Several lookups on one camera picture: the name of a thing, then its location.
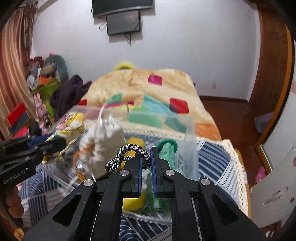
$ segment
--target orange rope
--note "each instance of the orange rope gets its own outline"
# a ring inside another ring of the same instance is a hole
[[[85,152],[90,151],[90,150],[93,150],[93,149],[94,149],[94,146],[89,146],[89,147],[87,147],[87,148],[84,148],[83,150],[79,150],[79,151],[77,151],[77,152],[74,154],[74,156],[73,156],[73,161],[72,161],[72,163],[73,163],[73,166],[74,166],[75,172],[76,172],[76,174],[77,174],[77,176],[78,176],[80,182],[85,181],[86,178],[85,178],[85,176],[84,176],[84,175],[83,175],[83,174],[77,169],[77,166],[76,166],[76,164],[77,164],[77,160],[78,160],[79,156],[80,156],[82,153],[85,153]]]

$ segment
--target lace trim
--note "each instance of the lace trim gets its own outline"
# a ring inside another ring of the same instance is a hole
[[[135,124],[130,122],[121,121],[120,124],[122,125],[125,133],[137,133],[152,137],[159,137],[164,139],[174,139],[174,140],[183,140],[185,138],[185,134],[172,131],[172,130],[164,130],[159,129],[151,126],[145,126],[141,124]],[[213,141],[203,137],[196,137],[196,140],[204,140],[207,142],[211,142],[214,144],[218,144],[223,147],[223,149],[229,154],[231,161],[234,164],[235,170],[238,176],[239,182],[239,207],[244,212],[245,215],[249,216],[248,214],[248,198],[247,198],[247,189],[244,183],[244,176],[243,172],[245,171],[244,166],[241,164],[238,154],[233,148],[230,140],[223,140],[223,141]]]

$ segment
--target curtain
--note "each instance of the curtain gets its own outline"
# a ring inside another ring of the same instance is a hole
[[[36,115],[26,80],[35,12],[33,4],[17,9],[0,33],[0,140],[9,135],[5,118],[20,103],[24,102],[30,118]]]

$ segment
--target black and white braided rope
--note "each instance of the black and white braided rope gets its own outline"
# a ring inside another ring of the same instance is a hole
[[[116,172],[119,166],[121,165],[122,161],[127,161],[132,159],[133,157],[124,155],[128,151],[134,151],[138,153],[144,159],[143,169],[149,169],[149,167],[151,166],[151,159],[148,152],[138,145],[126,144],[119,149],[114,159],[107,162],[106,171],[111,173]]]

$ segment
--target dark purple clothing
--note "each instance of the dark purple clothing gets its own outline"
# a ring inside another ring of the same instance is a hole
[[[68,110],[78,104],[86,94],[91,81],[83,84],[79,75],[74,75],[69,81],[63,83],[50,97],[50,105],[55,110],[54,118],[58,121]]]

